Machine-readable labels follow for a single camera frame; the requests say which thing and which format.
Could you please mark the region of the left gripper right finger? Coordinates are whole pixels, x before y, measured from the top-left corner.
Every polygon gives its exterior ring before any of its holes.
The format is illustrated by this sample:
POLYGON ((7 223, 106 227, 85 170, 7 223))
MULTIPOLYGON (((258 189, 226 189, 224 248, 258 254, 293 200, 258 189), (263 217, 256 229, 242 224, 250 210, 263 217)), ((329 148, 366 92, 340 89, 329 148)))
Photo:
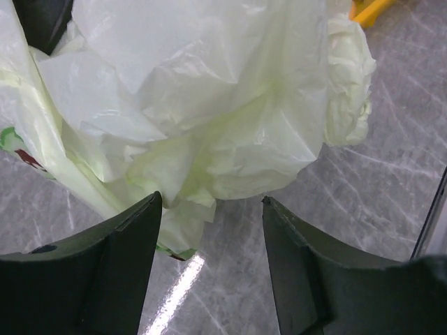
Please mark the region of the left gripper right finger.
POLYGON ((446 257, 405 262, 361 251, 263 199, 282 334, 445 334, 446 257))

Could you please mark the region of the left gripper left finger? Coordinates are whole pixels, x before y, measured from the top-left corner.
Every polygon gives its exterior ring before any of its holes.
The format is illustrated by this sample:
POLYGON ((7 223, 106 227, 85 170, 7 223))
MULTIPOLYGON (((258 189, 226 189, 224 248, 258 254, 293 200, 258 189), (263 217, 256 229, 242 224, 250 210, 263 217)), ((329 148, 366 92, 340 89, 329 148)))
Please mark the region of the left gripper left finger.
POLYGON ((153 193, 30 253, 1 256, 2 334, 136 334, 161 225, 153 193))

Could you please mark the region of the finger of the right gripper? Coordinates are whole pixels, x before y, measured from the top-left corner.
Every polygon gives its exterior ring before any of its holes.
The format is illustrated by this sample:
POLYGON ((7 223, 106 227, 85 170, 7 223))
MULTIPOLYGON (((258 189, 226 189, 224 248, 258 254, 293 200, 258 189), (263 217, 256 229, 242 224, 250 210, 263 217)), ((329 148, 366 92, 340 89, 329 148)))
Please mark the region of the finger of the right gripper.
POLYGON ((73 0, 13 0, 28 45, 51 55, 71 20, 73 0))

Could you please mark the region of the pale green plastic bag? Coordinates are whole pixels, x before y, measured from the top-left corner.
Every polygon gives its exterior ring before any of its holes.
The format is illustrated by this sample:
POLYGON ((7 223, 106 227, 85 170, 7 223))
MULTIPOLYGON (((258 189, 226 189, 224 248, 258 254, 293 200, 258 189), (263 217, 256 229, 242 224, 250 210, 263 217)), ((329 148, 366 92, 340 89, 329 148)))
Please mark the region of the pale green plastic bag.
POLYGON ((104 218, 155 191, 156 247, 198 250, 218 200, 290 184, 368 132, 349 1, 73 1, 51 55, 1 2, 1 149, 104 218))

